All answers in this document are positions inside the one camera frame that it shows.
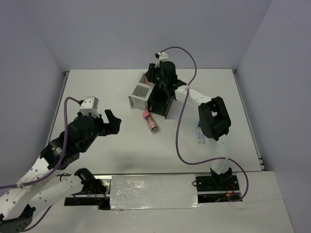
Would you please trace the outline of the pink-capped marker tube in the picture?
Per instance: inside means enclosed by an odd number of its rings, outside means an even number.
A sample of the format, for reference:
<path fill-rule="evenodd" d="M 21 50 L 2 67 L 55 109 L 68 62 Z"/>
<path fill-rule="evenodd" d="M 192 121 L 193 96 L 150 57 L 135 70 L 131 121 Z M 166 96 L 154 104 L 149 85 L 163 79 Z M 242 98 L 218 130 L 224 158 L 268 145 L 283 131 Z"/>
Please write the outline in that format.
<path fill-rule="evenodd" d="M 146 120 L 148 127 L 150 128 L 150 131 L 152 133 L 156 133 L 159 127 L 157 123 L 154 121 L 154 119 L 152 118 L 151 113 L 148 110 L 145 110 L 142 116 Z"/>

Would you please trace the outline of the clear blue-capped spray bottle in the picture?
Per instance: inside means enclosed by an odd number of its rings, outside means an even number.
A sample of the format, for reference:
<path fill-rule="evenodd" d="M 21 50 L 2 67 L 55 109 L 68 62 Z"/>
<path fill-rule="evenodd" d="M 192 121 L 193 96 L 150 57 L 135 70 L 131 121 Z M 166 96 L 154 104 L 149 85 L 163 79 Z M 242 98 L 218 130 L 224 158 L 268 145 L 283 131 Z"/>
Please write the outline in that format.
<path fill-rule="evenodd" d="M 205 136 L 204 136 L 203 131 L 201 129 L 201 122 L 200 121 L 198 121 L 197 138 L 198 138 L 198 143 L 199 144 L 204 144 L 205 143 Z"/>

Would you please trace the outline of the orange highlighter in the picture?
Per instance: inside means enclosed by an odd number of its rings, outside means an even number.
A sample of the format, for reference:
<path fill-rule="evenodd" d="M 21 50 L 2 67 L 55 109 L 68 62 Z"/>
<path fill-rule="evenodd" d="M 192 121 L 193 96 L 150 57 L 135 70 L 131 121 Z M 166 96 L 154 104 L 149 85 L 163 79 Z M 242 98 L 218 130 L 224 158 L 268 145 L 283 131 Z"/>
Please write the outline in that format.
<path fill-rule="evenodd" d="M 145 73 L 142 75 L 143 83 L 146 85 L 151 85 L 152 83 L 148 81 Z"/>

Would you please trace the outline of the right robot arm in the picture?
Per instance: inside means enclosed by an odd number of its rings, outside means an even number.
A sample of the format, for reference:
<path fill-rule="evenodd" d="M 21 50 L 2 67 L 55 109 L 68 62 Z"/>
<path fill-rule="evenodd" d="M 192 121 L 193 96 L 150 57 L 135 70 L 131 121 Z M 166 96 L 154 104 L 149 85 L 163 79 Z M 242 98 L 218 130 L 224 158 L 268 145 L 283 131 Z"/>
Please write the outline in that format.
<path fill-rule="evenodd" d="M 155 85 L 148 98 L 148 110 L 152 113 L 167 117 L 174 100 L 183 100 L 184 106 L 189 104 L 198 110 L 199 129 L 216 144 L 217 156 L 208 160 L 211 163 L 211 184 L 217 190 L 224 189 L 233 175 L 225 142 L 231 119 L 224 100 L 207 97 L 191 89 L 188 83 L 178 78 L 175 64 L 171 61 L 150 63 L 145 78 Z"/>

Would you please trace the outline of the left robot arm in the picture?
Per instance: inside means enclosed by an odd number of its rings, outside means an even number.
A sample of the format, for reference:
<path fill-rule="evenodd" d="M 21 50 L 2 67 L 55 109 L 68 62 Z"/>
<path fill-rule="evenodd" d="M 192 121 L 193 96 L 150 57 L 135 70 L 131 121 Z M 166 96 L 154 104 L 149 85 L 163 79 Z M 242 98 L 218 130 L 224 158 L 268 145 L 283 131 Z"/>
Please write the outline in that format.
<path fill-rule="evenodd" d="M 106 192 L 102 181 L 96 179 L 87 168 L 80 168 L 58 184 L 44 188 L 51 179 L 78 160 L 80 154 L 86 152 L 97 137 L 119 133 L 121 119 L 115 117 L 111 110 L 105 110 L 105 114 L 107 123 L 101 115 L 78 113 L 65 131 L 42 150 L 16 188 L 8 190 L 0 198 L 2 233 L 27 231 L 34 217 L 66 196 Z"/>

